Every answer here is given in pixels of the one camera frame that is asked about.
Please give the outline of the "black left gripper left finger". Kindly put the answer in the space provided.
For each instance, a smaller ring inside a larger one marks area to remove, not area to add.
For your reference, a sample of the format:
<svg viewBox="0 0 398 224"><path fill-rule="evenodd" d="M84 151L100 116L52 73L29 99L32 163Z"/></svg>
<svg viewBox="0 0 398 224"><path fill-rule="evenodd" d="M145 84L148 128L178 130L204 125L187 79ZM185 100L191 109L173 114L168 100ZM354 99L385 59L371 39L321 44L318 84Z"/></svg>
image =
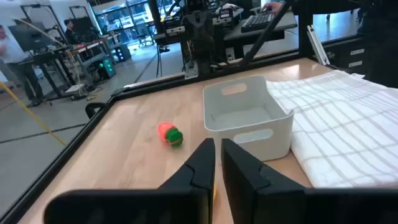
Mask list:
<svg viewBox="0 0 398 224"><path fill-rule="evenodd" d="M79 189L53 198L45 224L210 224L215 144L206 138L156 189Z"/></svg>

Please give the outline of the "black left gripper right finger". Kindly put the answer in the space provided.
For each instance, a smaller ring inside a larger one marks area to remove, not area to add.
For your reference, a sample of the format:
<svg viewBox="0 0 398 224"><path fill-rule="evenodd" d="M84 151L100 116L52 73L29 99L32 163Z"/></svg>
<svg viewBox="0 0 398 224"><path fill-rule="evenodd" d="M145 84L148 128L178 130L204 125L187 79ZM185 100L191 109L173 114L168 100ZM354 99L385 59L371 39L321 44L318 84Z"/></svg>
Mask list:
<svg viewBox="0 0 398 224"><path fill-rule="evenodd" d="M398 224L398 189L306 188L230 139L221 160L234 224Z"/></svg>

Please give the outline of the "white plastic handled bin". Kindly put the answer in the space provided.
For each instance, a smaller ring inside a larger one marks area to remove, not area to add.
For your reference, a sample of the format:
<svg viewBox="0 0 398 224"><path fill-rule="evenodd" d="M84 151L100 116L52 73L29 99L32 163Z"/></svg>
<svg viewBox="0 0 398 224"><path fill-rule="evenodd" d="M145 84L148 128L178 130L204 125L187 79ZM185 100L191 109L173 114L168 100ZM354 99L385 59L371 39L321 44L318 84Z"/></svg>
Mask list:
<svg viewBox="0 0 398 224"><path fill-rule="evenodd" d="M215 83L203 89L204 127L214 139L230 139L260 161L290 150L294 110L284 111L263 76Z"/></svg>

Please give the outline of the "orange toy carrot green top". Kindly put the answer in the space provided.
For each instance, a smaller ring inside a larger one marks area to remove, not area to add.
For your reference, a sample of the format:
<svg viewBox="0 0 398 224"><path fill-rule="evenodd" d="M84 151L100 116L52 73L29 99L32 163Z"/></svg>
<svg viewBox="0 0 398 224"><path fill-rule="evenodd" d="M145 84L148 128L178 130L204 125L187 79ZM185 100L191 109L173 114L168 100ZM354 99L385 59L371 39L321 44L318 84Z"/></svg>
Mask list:
<svg viewBox="0 0 398 224"><path fill-rule="evenodd" d="M183 143L183 134L173 123L159 123L157 132L161 140L172 147L179 147Z"/></svg>

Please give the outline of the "black computer keyboard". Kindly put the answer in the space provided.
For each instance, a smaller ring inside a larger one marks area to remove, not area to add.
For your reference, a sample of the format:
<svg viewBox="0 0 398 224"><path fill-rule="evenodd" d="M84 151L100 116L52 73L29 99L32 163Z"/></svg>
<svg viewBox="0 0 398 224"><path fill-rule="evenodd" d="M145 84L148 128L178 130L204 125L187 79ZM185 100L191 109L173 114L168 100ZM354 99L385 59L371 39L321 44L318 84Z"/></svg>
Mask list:
<svg viewBox="0 0 398 224"><path fill-rule="evenodd" d="M241 32L246 33L264 29L267 27L268 23L273 20L273 18L274 14L271 12L263 12L254 16L250 16L241 26Z"/></svg>

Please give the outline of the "person's hand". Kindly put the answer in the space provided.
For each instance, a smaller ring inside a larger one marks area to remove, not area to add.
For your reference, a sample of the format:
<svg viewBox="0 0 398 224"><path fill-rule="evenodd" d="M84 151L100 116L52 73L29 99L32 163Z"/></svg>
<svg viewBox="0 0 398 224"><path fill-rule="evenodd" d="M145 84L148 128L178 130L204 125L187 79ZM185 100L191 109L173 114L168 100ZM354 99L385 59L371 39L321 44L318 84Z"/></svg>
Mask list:
<svg viewBox="0 0 398 224"><path fill-rule="evenodd" d="M265 5L262 7L262 11L269 11L273 14L278 13L280 8L283 6L282 3L280 2L267 2Z"/></svg>

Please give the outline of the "computer tower green lights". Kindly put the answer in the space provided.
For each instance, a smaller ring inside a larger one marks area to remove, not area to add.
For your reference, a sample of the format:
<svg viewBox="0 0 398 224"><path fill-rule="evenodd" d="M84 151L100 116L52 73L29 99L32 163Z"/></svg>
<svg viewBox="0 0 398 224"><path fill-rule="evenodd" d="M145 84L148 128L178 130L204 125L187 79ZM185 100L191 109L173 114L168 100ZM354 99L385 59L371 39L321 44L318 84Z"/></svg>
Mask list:
<svg viewBox="0 0 398 224"><path fill-rule="evenodd" d="M96 71L102 80L111 79L116 74L116 70L109 57L95 62Z"/></svg>

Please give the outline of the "white checked cloth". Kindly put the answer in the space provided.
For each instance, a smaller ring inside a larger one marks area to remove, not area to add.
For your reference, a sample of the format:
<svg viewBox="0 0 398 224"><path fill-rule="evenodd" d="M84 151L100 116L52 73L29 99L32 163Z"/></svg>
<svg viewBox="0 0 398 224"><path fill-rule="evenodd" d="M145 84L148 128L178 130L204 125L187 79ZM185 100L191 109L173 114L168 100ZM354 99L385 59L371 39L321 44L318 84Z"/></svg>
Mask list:
<svg viewBox="0 0 398 224"><path fill-rule="evenodd" d="M291 150L314 187L398 188L398 89L340 70L268 82L294 111Z"/></svg>

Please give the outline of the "silver aluminium extrusion bar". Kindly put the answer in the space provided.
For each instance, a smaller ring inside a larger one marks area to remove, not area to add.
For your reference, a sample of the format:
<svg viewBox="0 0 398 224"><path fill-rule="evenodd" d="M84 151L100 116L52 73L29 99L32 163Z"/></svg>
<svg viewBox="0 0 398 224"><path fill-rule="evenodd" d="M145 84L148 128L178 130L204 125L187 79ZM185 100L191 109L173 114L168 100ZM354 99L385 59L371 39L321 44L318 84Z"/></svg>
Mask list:
<svg viewBox="0 0 398 224"><path fill-rule="evenodd" d="M323 48L322 42L320 41L313 25L307 26L307 35L318 62L322 65L330 65L325 49Z"/></svg>

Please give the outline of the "workbench with black legs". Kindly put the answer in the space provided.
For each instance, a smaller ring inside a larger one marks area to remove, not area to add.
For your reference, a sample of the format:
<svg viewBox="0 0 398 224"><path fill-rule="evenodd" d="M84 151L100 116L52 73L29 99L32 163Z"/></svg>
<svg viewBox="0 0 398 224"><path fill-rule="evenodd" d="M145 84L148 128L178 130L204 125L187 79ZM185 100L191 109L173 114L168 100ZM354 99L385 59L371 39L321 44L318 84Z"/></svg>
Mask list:
<svg viewBox="0 0 398 224"><path fill-rule="evenodd" d="M87 98L90 90L102 80L95 62L109 57L115 66L114 54L120 52L123 43L119 34L105 35L87 44L69 45L35 54L28 62L38 66L52 90L44 96L51 102L69 98Z"/></svg>

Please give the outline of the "person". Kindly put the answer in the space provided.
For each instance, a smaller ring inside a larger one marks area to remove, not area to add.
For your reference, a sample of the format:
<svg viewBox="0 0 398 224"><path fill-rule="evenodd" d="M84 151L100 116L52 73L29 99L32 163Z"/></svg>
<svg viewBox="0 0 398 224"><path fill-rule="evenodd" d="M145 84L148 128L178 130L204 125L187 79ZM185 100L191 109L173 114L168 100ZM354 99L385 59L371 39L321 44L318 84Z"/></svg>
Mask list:
<svg viewBox="0 0 398 224"><path fill-rule="evenodd" d="M12 41L6 34L2 25L0 25L0 59L7 65L13 74L4 74L6 78L13 78L23 87L26 96L31 101L31 106L41 104L44 94L39 84L37 75L28 63L21 64L27 60L29 55Z"/></svg>
<svg viewBox="0 0 398 224"><path fill-rule="evenodd" d="M73 31L73 22L70 19L64 20L64 24L66 26L65 37L69 44L78 44L77 39L75 38L75 33Z"/></svg>

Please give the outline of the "black drawer cabinet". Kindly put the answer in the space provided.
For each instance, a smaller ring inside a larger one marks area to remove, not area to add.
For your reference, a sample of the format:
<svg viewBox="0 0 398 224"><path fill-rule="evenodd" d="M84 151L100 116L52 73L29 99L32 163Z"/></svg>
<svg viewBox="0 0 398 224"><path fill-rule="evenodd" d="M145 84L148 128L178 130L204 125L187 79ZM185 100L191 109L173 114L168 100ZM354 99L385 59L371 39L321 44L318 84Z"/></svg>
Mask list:
<svg viewBox="0 0 398 224"><path fill-rule="evenodd" d="M344 37L322 42L330 65L347 73L368 72L368 48L361 37Z"/></svg>

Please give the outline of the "black diagonal frame strut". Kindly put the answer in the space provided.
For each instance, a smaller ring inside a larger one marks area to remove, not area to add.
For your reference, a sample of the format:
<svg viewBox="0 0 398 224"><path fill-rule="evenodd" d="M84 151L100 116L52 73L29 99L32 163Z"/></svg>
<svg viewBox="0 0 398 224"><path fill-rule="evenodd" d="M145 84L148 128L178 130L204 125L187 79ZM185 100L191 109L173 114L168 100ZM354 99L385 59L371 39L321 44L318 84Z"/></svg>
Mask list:
<svg viewBox="0 0 398 224"><path fill-rule="evenodd" d="M245 67L253 60L254 56L258 53L259 49L269 38L276 25L279 23L279 21L282 19L284 14L289 10L294 2L295 0L285 0L285 3L283 3L279 10L274 14L274 18L268 23L267 27L263 30L259 38L256 40L251 50L240 61L239 65L241 67Z"/></svg>

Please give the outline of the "black upright frame post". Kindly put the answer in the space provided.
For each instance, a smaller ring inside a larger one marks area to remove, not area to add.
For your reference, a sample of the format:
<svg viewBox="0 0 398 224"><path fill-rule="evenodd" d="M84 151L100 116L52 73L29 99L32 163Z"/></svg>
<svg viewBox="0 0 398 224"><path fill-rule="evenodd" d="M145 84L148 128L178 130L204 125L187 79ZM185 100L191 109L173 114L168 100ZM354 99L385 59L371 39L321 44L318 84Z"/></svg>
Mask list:
<svg viewBox="0 0 398 224"><path fill-rule="evenodd" d="M298 49L301 57L310 57L313 54L308 26L313 23L312 0L298 2Z"/></svg>

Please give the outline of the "black table edge frame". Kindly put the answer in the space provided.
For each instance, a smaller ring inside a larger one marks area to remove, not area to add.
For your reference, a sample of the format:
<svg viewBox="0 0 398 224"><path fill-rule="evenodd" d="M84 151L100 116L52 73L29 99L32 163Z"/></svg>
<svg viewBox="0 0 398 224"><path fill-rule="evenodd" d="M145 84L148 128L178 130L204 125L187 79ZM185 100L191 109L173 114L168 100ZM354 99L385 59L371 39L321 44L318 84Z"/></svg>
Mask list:
<svg viewBox="0 0 398 224"><path fill-rule="evenodd" d="M188 81L160 91L150 86L110 102L0 217L0 224L42 224L46 204L67 190L158 187L207 137L202 91L210 84ZM163 122L182 132L179 147L159 137L157 126Z"/></svg>

